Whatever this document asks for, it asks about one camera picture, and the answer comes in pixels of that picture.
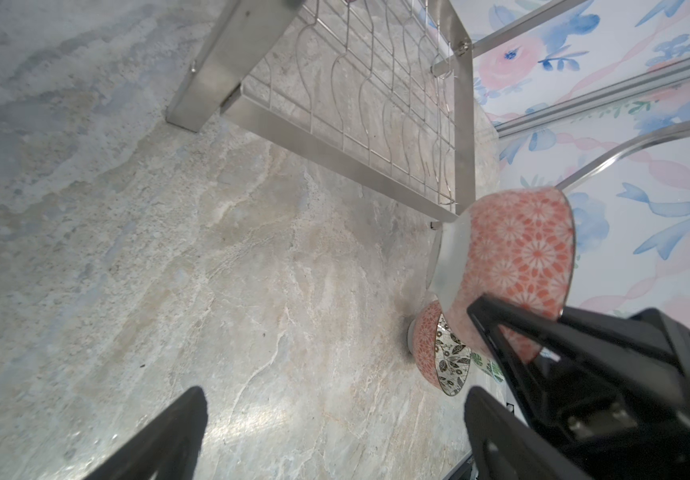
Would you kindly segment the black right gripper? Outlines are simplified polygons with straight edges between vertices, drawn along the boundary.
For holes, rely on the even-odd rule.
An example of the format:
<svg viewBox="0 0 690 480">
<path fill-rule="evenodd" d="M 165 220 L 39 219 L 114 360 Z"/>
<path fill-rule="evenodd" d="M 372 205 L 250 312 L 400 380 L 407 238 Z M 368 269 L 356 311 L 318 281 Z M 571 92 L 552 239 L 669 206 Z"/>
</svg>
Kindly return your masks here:
<svg viewBox="0 0 690 480">
<path fill-rule="evenodd" d="M 690 479 L 690 330 L 649 308 L 556 321 L 483 295 L 467 314 L 527 424 L 595 479 Z"/>
</svg>

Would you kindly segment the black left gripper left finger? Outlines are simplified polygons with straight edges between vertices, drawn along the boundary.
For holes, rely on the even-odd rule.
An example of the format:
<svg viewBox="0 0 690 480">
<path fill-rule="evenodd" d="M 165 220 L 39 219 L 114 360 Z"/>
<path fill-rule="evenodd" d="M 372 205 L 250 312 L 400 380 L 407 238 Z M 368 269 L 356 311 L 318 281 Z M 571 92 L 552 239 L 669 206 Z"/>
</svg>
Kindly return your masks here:
<svg viewBox="0 0 690 480">
<path fill-rule="evenodd" d="M 206 395 L 193 386 L 86 479 L 192 479 L 207 424 Z"/>
</svg>

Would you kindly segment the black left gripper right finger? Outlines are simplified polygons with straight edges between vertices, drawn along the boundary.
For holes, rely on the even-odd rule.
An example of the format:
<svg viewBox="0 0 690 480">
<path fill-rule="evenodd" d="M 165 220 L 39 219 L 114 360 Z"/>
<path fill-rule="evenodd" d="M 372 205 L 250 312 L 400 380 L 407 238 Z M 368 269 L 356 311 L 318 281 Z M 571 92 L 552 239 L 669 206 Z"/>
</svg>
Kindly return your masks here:
<svg viewBox="0 0 690 480">
<path fill-rule="evenodd" d="M 479 479 L 589 477 L 481 387 L 467 394 L 464 423 Z"/>
</svg>

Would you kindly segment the black floral pattern bowl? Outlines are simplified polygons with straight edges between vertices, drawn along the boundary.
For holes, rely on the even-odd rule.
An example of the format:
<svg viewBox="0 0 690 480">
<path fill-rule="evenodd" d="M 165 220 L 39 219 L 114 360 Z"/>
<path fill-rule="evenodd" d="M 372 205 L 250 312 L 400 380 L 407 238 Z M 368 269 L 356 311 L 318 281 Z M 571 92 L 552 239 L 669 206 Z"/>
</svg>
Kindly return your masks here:
<svg viewBox="0 0 690 480">
<path fill-rule="evenodd" d="M 496 192 L 441 225 L 428 289 L 452 333 L 486 359 L 492 353 L 467 314 L 482 295 L 556 321 L 566 305 L 575 259 L 571 205 L 554 187 Z"/>
</svg>

